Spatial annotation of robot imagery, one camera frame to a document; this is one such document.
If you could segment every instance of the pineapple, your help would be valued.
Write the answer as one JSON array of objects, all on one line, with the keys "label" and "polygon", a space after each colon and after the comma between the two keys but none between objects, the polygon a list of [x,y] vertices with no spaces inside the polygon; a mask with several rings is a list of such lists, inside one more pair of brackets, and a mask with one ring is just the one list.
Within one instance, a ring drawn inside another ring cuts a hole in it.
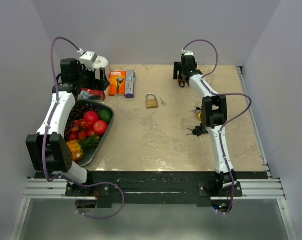
[{"label": "pineapple", "polygon": [[98,136],[91,136],[82,141],[78,141],[78,140],[67,141],[66,144],[72,152],[73,161],[76,162],[83,157],[84,151],[86,149],[96,148],[99,142],[100,140]]}]

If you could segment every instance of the gray floor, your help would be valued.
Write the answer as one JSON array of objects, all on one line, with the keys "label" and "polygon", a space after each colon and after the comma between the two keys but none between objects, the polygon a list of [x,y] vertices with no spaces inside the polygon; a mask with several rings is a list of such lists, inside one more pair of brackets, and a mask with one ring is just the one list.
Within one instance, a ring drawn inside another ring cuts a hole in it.
[{"label": "gray floor", "polygon": [[[22,240],[286,240],[276,200],[237,200],[230,214],[192,205],[125,205],[107,220],[75,214],[75,201],[32,200]],[[97,209],[97,214],[114,212]]]}]

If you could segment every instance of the black tray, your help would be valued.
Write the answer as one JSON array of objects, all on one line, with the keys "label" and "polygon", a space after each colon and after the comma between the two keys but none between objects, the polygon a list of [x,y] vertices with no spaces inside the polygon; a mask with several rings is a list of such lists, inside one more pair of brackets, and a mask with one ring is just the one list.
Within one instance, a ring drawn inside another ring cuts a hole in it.
[{"label": "black tray", "polygon": [[107,133],[109,132],[110,127],[111,127],[111,125],[112,125],[112,123],[113,123],[113,119],[114,119],[114,111],[113,111],[112,108],[110,108],[110,107],[108,107],[108,106],[106,106],[106,105],[103,105],[103,104],[101,104],[101,103],[95,102],[95,101],[80,99],[80,100],[78,100],[78,101],[76,102],[75,106],[78,106],[79,104],[90,104],[90,105],[93,105],[93,108],[94,108],[95,110],[98,110],[98,112],[99,112],[100,110],[103,110],[103,109],[108,109],[108,110],[110,110],[111,113],[112,113],[112,119],[111,119],[111,121],[109,122],[108,127],[107,127],[107,130],[106,130],[105,134],[102,136],[102,138],[101,138],[101,140],[100,140],[100,143],[99,143],[99,145],[97,146],[97,148],[96,148],[96,149],[89,149],[89,150],[84,151],[83,158],[80,159],[80,160],[78,160],[78,161],[76,161],[76,163],[77,163],[80,167],[84,167],[84,166],[88,165],[88,164],[93,160],[93,158],[95,157],[95,155],[96,155],[97,152],[99,151],[99,149],[100,149],[100,147],[101,147],[101,145],[102,145],[104,139],[106,138],[106,135],[107,135]]}]

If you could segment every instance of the padlock shackle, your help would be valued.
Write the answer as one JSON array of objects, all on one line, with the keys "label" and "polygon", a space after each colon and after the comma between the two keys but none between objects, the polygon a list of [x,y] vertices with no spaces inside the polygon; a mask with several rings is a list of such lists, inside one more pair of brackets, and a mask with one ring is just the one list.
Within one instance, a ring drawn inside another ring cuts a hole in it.
[{"label": "padlock shackle", "polygon": [[155,97],[155,94],[154,93],[148,93],[146,96],[145,96],[145,100],[148,100],[147,98],[149,97],[149,95],[153,96],[154,99],[156,99]]}]

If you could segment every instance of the green fruit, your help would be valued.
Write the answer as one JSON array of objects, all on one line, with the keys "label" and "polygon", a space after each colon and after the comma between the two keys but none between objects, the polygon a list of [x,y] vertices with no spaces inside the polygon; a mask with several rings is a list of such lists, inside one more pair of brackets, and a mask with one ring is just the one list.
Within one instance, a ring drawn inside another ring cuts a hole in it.
[{"label": "green fruit", "polygon": [[105,121],[107,123],[109,123],[112,119],[112,113],[110,110],[103,109],[103,110],[99,111],[98,114],[99,114],[100,120]]}]

